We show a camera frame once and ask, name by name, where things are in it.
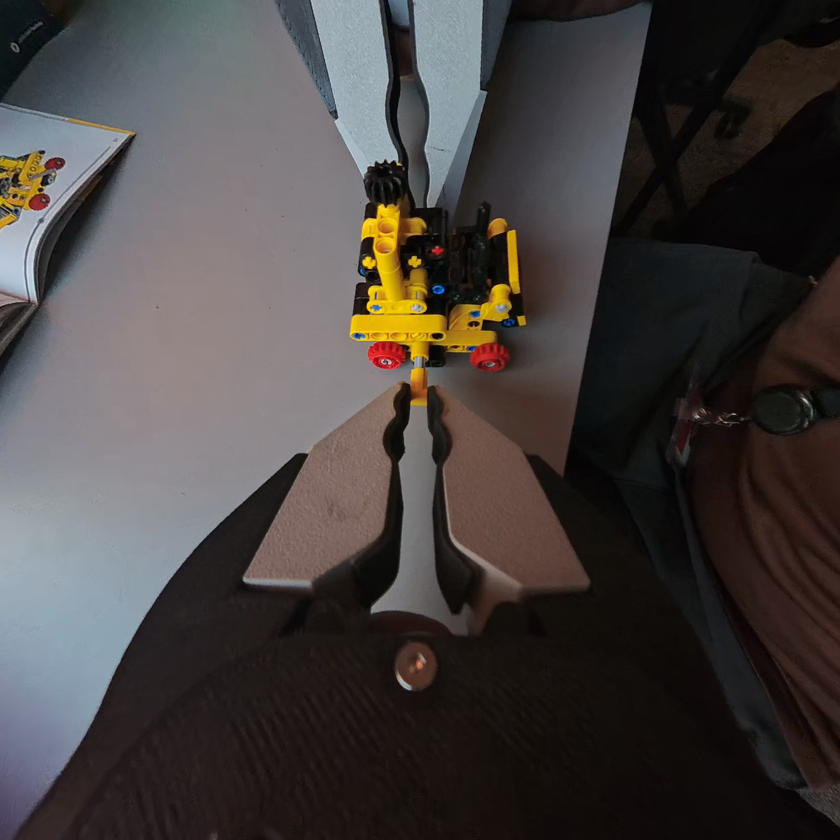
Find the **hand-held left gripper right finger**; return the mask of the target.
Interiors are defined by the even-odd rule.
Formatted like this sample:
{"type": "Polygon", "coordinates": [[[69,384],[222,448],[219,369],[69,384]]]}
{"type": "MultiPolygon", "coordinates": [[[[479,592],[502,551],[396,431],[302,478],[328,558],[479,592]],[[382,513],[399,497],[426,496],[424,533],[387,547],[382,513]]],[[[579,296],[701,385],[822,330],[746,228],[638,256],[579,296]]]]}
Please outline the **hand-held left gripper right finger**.
{"type": "Polygon", "coordinates": [[[445,389],[427,391],[437,581],[480,634],[494,609],[591,581],[522,449],[445,389]]]}

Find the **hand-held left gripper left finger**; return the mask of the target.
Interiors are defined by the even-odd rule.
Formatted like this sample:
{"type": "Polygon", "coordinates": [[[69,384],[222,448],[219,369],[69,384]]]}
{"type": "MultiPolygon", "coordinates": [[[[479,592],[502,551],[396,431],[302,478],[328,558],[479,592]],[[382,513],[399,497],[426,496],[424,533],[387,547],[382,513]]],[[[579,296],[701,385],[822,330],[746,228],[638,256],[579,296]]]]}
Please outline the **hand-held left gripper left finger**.
{"type": "Polygon", "coordinates": [[[398,383],[312,447],[245,584],[360,608],[388,591],[400,563],[410,403],[409,384],[398,383]]]}

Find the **black pouch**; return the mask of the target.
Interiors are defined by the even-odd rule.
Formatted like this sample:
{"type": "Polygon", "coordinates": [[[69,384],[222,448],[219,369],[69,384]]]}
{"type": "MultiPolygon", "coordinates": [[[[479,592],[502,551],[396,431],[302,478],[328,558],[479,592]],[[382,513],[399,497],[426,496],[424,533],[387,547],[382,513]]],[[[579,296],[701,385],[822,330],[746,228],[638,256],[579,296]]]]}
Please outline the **black pouch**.
{"type": "Polygon", "coordinates": [[[63,29],[41,1],[1,1],[1,95],[63,29]]]}

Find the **lego instruction booklet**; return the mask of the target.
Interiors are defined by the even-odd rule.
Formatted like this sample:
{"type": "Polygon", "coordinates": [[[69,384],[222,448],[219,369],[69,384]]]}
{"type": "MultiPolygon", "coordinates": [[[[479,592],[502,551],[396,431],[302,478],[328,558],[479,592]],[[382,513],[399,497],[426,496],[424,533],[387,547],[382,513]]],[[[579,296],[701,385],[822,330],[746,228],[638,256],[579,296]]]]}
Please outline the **lego instruction booklet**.
{"type": "Polygon", "coordinates": [[[1,106],[1,355],[45,295],[52,250],[134,132],[1,106]]]}

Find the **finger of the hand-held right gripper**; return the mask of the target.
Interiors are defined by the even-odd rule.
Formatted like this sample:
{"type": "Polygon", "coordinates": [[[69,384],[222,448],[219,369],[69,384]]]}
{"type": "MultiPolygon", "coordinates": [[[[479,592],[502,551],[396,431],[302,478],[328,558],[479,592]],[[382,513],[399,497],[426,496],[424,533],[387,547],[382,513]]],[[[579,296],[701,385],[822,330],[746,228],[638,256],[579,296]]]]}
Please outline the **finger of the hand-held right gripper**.
{"type": "Polygon", "coordinates": [[[277,7],[360,172],[376,162],[405,165],[389,4],[278,1],[277,7]]]}
{"type": "Polygon", "coordinates": [[[408,3],[427,108],[427,205],[457,205],[511,1],[408,3]]]}

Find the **clear badge holder clip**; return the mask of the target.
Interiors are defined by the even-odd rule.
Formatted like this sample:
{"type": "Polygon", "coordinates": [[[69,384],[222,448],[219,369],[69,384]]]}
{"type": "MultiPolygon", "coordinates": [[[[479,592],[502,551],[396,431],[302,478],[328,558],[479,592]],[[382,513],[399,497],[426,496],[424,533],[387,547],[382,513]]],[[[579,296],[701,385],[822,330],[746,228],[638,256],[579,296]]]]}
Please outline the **clear badge holder clip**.
{"type": "Polygon", "coordinates": [[[692,375],[686,393],[675,403],[675,423],[665,452],[668,463],[674,470],[684,469],[688,465],[692,441],[699,431],[746,424],[750,421],[750,412],[750,402],[747,402],[744,411],[709,407],[700,380],[692,375]]]}

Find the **black badge reel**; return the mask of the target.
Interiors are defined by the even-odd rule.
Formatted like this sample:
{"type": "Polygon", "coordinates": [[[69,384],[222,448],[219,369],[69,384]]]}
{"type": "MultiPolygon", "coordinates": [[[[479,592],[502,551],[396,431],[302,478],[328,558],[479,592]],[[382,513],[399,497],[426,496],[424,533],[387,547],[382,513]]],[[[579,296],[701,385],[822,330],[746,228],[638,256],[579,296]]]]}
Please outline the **black badge reel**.
{"type": "Polygon", "coordinates": [[[811,394],[791,385],[770,386],[752,398],[749,417],[767,434],[800,434],[814,424],[816,410],[811,394]]]}

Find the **person in brown shirt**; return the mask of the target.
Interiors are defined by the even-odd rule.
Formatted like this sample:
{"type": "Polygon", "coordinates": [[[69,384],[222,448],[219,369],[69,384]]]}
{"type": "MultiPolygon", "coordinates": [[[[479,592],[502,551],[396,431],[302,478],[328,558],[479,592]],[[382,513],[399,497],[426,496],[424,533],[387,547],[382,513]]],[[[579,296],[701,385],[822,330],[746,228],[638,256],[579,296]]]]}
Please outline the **person in brown shirt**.
{"type": "Polygon", "coordinates": [[[739,728],[780,787],[806,787],[749,662],[667,451],[678,400],[719,385],[800,303],[806,278],[752,253],[612,238],[605,252],[567,478],[642,550],[692,625],[739,728]]]}

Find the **yellow lego vehicle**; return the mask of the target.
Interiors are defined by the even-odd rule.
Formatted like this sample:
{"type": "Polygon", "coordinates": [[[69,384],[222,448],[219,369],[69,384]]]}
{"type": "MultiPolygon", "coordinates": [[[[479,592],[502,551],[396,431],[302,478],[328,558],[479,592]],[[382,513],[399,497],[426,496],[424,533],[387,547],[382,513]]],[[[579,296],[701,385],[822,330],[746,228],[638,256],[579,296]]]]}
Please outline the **yellow lego vehicle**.
{"type": "Polygon", "coordinates": [[[449,233],[447,212],[416,207],[395,161],[369,166],[364,188],[350,338],[377,369],[411,364],[414,405],[425,404],[428,370],[450,355],[503,371],[511,354],[499,329],[527,324],[517,231],[481,203],[474,224],[449,233]]]}

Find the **person's brown shirt torso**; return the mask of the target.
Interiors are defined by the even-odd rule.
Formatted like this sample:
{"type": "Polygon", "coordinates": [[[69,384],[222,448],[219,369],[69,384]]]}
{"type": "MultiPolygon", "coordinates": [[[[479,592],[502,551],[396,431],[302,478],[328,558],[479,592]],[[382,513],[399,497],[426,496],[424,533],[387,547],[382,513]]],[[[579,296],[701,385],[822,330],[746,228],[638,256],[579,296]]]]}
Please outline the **person's brown shirt torso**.
{"type": "Polygon", "coordinates": [[[700,431],[688,494],[733,622],[814,790],[839,773],[838,419],[700,431]]]}

